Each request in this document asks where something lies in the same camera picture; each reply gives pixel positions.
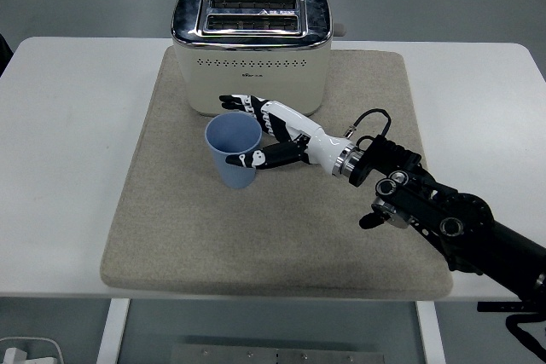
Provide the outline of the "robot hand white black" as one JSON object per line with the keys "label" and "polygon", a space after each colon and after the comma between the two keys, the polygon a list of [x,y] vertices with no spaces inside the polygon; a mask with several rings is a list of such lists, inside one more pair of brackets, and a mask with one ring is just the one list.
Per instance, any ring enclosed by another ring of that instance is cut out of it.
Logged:
{"label": "robot hand white black", "polygon": [[301,161],[338,176],[354,148],[348,139],[328,135],[321,125],[279,101],[254,95],[221,95],[219,100],[225,109],[250,114],[265,134],[276,139],[267,147],[229,155],[225,162],[230,165],[264,170]]}

